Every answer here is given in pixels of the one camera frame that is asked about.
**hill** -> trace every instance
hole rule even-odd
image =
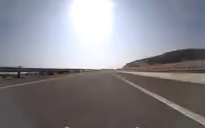
[[[127,63],[124,67],[139,67],[144,65],[167,64],[191,60],[205,60],[205,49],[181,49],[166,52],[162,55]]]

